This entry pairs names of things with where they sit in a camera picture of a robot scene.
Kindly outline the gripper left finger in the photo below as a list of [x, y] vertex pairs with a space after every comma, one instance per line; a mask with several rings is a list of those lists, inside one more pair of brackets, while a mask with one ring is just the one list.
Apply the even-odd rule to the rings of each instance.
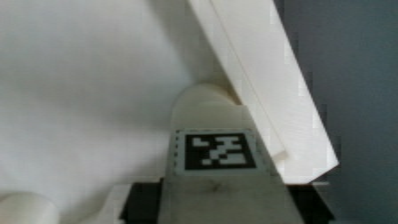
[[111, 187], [95, 224], [157, 224], [161, 182]]

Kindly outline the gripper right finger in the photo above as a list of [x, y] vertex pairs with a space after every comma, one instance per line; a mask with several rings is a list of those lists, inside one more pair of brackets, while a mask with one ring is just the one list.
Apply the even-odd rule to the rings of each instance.
[[330, 224], [335, 220], [324, 200], [310, 184], [287, 185], [287, 191], [298, 209], [303, 224]]

